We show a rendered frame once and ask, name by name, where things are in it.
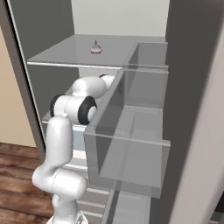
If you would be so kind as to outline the grey fridge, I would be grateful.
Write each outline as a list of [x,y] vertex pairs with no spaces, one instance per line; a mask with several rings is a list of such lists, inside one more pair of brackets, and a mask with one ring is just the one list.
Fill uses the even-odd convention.
[[[46,156],[46,129],[51,119],[53,98],[70,95],[72,85],[79,78],[102,74],[116,78],[121,70],[128,68],[29,65],[28,59],[74,34],[163,37],[165,40],[168,4],[164,1],[0,0],[0,6],[1,12],[9,19],[21,60],[38,128],[41,165]],[[99,187],[100,195],[108,203],[110,189],[92,185],[88,179],[84,138],[88,125],[73,126],[73,158],[65,167],[86,178],[87,189]]]

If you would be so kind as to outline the grey fridge shelf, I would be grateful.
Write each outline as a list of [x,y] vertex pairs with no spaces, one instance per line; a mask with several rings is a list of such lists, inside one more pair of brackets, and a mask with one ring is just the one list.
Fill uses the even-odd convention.
[[[101,53],[91,53],[97,41]],[[137,42],[162,42],[163,37],[74,34],[28,59],[29,65],[62,67],[122,67]]]

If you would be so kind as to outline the small clear fridge door bin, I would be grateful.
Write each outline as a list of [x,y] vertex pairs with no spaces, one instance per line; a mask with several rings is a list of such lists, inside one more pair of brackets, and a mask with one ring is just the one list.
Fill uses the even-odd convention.
[[152,69],[167,71],[165,64],[167,44],[162,42],[137,42],[135,43],[123,67],[128,69]]

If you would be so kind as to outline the grey fridge door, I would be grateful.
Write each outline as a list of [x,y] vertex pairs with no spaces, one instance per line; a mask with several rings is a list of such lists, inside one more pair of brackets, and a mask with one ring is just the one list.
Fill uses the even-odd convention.
[[221,165],[208,137],[218,119],[210,95],[222,87],[214,57],[224,0],[170,0],[163,137],[171,142],[159,198],[110,189],[101,224],[208,224],[222,194]]

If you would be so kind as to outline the pink garlic bulb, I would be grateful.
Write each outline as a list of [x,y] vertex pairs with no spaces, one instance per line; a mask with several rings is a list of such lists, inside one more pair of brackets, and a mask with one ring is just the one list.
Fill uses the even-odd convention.
[[97,41],[94,42],[94,45],[91,47],[90,52],[96,54],[102,52],[102,48],[97,44]]

